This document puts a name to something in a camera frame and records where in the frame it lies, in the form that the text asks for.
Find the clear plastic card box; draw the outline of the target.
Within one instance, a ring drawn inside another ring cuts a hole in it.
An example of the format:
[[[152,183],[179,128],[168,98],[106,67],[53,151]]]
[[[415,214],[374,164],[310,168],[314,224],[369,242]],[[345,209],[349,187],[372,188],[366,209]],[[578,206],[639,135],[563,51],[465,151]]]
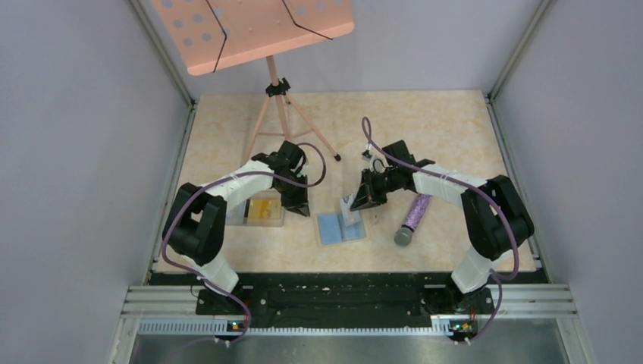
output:
[[[285,208],[277,192],[257,193],[232,208],[226,225],[279,228],[284,226]]]

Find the purple glitter microphone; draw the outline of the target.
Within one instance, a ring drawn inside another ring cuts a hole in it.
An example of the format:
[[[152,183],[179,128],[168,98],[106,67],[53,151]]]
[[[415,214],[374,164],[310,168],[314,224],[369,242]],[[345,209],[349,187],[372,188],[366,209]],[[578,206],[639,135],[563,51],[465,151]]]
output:
[[[417,231],[419,224],[430,206],[433,196],[426,194],[418,194],[413,201],[406,217],[403,219],[402,224],[394,234],[394,242],[398,246],[408,246]]]

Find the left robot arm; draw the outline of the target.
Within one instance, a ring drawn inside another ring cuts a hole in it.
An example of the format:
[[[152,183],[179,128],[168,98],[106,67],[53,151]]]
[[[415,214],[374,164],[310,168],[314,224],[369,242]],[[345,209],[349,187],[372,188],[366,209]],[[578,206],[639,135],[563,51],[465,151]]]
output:
[[[182,269],[201,277],[215,292],[221,311],[234,313],[243,304],[243,293],[236,288],[238,275],[221,251],[228,212],[257,193],[274,190],[284,209],[308,217],[306,163],[303,149],[285,141],[278,151],[254,155],[216,181],[179,187],[162,233],[163,246],[184,259]]]

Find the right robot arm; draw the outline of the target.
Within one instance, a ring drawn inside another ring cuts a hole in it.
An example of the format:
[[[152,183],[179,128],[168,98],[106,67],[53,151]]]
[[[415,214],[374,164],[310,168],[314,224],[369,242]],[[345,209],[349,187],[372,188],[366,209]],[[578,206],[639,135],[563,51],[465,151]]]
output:
[[[361,173],[351,211],[387,203],[388,194],[408,190],[429,195],[463,210],[471,246],[451,272],[444,292],[447,307],[465,312],[499,264],[513,259],[519,268],[519,247],[535,232],[535,226],[513,182],[504,175],[484,179],[449,171],[435,162],[416,160],[399,140],[381,150],[385,164],[372,165]]]

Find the black stripe yellow card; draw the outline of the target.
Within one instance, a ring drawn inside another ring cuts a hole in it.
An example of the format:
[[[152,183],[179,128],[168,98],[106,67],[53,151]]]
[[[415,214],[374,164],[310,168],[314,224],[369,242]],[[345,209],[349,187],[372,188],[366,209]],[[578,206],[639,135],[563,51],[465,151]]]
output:
[[[277,221],[282,218],[281,201],[276,198],[252,198],[246,201],[244,215],[250,220]]]

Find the pink music stand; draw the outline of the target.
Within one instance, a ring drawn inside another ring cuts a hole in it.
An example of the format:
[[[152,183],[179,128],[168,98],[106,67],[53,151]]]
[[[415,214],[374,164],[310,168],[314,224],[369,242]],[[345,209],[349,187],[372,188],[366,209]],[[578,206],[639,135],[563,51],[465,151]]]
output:
[[[349,1],[154,1],[163,24],[179,50],[188,74],[214,74],[229,67],[265,59],[271,78],[244,158],[249,159],[262,135],[265,113],[275,101],[281,121],[279,136],[291,141],[287,106],[307,123],[336,161],[340,154],[290,94],[290,84],[278,76],[274,57],[322,41],[345,36],[355,29]]]

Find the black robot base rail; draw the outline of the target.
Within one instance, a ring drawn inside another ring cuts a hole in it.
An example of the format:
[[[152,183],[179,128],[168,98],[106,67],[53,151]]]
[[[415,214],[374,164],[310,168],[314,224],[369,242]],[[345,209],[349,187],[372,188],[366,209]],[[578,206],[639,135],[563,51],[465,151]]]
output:
[[[197,315],[251,314],[251,328],[429,328],[437,315],[493,312],[486,287],[460,293],[446,272],[242,273],[228,298],[199,292]]]

